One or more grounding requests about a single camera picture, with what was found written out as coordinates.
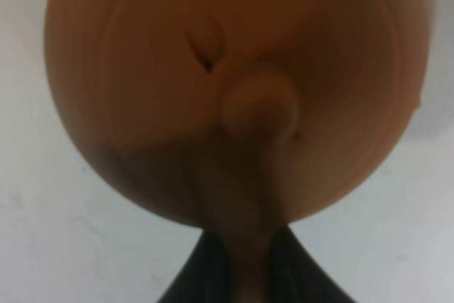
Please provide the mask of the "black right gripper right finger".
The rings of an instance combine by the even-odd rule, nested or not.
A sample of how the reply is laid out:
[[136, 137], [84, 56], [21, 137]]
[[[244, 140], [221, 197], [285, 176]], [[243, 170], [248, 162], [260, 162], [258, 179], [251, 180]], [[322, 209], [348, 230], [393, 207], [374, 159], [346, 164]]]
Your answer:
[[272, 239], [269, 293], [269, 301], [277, 303], [353, 303], [307, 253], [288, 226]]

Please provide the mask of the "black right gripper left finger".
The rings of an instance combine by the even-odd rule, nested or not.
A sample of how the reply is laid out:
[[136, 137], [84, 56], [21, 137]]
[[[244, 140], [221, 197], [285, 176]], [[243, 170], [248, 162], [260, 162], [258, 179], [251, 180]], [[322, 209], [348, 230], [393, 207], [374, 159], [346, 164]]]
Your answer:
[[204, 230], [178, 276], [160, 302], [244, 302], [245, 289], [233, 269], [233, 253], [243, 236]]

